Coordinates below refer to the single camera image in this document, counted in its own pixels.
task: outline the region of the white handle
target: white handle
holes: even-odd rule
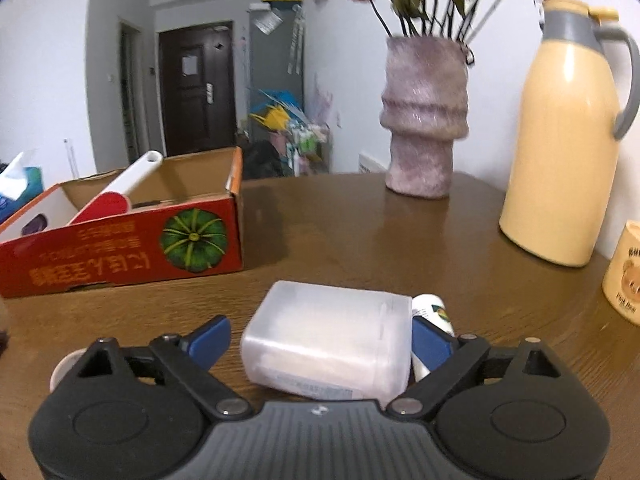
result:
[[[164,161],[159,152],[146,152],[136,162],[129,166],[116,180],[111,182],[103,191],[128,195],[143,180],[152,174]]]

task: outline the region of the cardboard box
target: cardboard box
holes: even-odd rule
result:
[[[242,269],[239,148],[168,158],[130,194],[131,213],[67,226],[122,171],[54,186],[0,225],[2,296]]]

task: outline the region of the dark brown door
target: dark brown door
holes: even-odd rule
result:
[[[167,155],[236,143],[233,25],[160,34],[162,116]]]

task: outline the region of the wooden table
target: wooden table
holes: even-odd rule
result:
[[[257,406],[277,396],[248,383],[238,341],[271,285],[297,280],[431,292],[444,298],[459,333],[502,345],[543,338],[609,417],[612,443],[598,478],[637,478],[640,328],[602,295],[602,256],[584,269],[563,269],[504,238],[503,199],[464,174],[455,176],[450,200],[439,202],[391,193],[381,175],[251,182],[244,188],[244,272],[9,301],[12,339],[0,358],[0,471],[8,480],[41,479],[27,445],[29,421],[57,362],[99,336],[142,345],[226,314],[233,343],[215,375]]]

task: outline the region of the gray thermos handle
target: gray thermos handle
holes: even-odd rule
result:
[[[613,127],[613,136],[616,140],[622,140],[636,120],[638,108],[640,108],[640,50],[638,44],[626,30],[619,27],[600,26],[595,28],[596,37],[604,41],[624,41],[631,53],[631,92],[629,101],[622,110]]]

